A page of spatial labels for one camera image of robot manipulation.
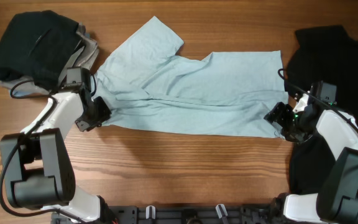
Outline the light blue t-shirt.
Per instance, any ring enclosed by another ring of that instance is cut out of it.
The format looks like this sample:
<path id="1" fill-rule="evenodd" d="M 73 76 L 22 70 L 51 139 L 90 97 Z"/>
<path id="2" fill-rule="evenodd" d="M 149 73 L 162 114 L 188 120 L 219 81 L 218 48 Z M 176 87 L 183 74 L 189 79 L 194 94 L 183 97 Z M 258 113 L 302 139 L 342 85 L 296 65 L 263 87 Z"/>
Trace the light blue t-shirt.
<path id="1" fill-rule="evenodd" d="M 280 51 L 178 55 L 183 40 L 153 17 L 96 72 L 107 125 L 178 134 L 277 138 L 265 115 L 288 100 Z"/>

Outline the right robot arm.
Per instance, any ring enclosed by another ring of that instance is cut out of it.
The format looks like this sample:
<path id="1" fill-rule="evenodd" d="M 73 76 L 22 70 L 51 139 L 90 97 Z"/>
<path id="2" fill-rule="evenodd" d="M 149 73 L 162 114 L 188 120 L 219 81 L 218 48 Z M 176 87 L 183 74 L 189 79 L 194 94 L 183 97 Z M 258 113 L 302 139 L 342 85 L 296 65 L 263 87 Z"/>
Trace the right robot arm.
<path id="1" fill-rule="evenodd" d="M 353 116 L 338 111 L 335 85 L 316 82 L 296 105 L 279 102 L 265 115 L 287 141 L 306 142 L 319 134 L 335 163 L 316 194 L 290 194 L 285 218 L 308 223 L 358 223 L 358 127 Z"/>

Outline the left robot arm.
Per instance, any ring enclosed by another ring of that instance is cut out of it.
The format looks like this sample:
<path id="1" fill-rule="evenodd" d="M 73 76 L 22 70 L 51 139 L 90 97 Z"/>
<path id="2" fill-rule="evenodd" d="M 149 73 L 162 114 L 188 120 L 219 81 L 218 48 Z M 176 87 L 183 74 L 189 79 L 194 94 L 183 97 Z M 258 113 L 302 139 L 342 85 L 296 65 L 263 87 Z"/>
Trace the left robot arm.
<path id="1" fill-rule="evenodd" d="M 119 223 L 105 200 L 76 185 L 64 140 L 76 125 L 81 132 L 100 127 L 111 112 L 96 93 L 96 79 L 82 67 L 66 72 L 48 103 L 21 132 L 0 141 L 0 205 L 17 217 L 44 213 L 73 223 Z"/>

